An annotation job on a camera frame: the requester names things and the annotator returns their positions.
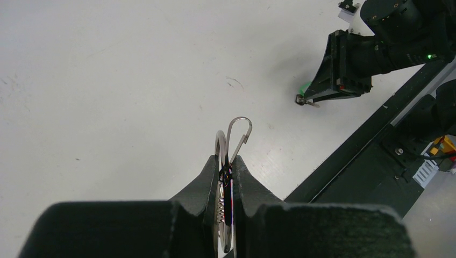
screw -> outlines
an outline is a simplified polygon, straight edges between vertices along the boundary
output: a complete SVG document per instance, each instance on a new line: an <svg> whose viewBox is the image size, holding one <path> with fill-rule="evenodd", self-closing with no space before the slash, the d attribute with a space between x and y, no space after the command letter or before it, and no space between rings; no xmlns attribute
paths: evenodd
<svg viewBox="0 0 456 258"><path fill-rule="evenodd" d="M404 154L404 150L401 149L401 148L397 148L396 149L396 154L400 156L400 155Z"/></svg>

white floor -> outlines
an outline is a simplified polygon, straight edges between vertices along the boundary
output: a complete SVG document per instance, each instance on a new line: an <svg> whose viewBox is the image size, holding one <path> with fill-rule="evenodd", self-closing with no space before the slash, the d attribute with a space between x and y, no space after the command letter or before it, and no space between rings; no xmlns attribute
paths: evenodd
<svg viewBox="0 0 456 258"><path fill-rule="evenodd" d="M327 35L348 26L337 5L2 1L0 256L53 203L171 197L236 116L253 122L250 171L285 198L417 70L377 76L358 99L296 105Z"/></svg>

metal spring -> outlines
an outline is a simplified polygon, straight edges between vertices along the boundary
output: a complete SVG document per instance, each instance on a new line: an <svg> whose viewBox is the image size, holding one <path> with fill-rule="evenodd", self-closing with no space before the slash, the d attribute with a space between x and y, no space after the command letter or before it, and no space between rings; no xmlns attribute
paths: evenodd
<svg viewBox="0 0 456 258"><path fill-rule="evenodd" d="M225 222L225 208L223 207L224 201L223 198L218 200L218 207L217 207L217 220L219 223Z"/></svg>

cable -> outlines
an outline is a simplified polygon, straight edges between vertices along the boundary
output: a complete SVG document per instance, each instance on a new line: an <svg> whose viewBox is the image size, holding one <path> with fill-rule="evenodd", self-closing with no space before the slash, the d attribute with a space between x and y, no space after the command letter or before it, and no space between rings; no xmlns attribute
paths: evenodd
<svg viewBox="0 0 456 258"><path fill-rule="evenodd" d="M441 156L434 156L434 157L418 155L418 154L415 154L415 153L412 153L412 155L415 156L415 157L419 157L421 159L424 159L424 160L444 160L444 159L449 159L451 157L456 157L456 152L450 153L450 154L441 155Z"/></svg>

black bracket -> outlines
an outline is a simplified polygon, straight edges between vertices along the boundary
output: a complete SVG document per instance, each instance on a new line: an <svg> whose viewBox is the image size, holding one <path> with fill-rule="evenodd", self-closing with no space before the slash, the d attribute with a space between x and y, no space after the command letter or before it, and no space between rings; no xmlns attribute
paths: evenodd
<svg viewBox="0 0 456 258"><path fill-rule="evenodd" d="M351 13L355 13L357 10L356 6L353 5L353 0L344 0L343 2L340 2L339 7Z"/></svg>

